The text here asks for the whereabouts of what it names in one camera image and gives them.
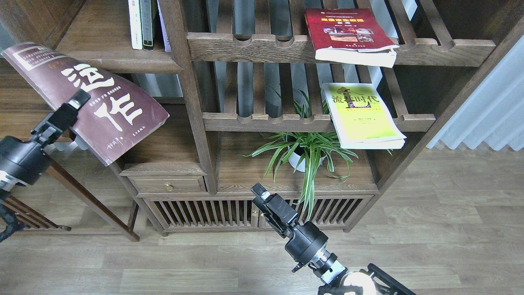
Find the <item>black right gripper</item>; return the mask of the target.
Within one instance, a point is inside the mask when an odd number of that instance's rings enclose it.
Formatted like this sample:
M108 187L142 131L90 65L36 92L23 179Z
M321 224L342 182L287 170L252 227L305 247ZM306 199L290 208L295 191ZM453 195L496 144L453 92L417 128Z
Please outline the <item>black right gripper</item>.
M328 237L311 221L301 225L298 212L279 195L271 195L264 186L256 183L251 192L254 203L272 228L282 237L288 238L285 250L299 265L324 265L329 254L325 250Z

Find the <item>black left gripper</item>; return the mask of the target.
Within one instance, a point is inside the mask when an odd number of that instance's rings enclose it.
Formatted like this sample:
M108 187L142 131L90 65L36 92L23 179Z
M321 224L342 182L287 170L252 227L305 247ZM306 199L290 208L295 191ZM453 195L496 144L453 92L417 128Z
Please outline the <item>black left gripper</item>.
M43 149L73 126L79 110L89 100L90 94L80 89L32 130L30 140L21 141L12 136L3 138L0 143L1 185L33 185L51 165L51 159Z

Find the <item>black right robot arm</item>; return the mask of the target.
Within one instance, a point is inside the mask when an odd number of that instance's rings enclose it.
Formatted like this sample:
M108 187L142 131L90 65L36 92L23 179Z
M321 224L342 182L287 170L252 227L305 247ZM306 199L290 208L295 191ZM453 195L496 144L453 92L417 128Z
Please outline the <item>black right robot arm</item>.
M288 238L285 250L297 263L292 272L303 266L312 269L323 285L320 295L411 295L413 291L370 263L367 270L349 271L336 254L326 250L327 235L308 221L300 224L295 211L279 194L270 194L257 183L251 188L254 204L263 212L270 226Z

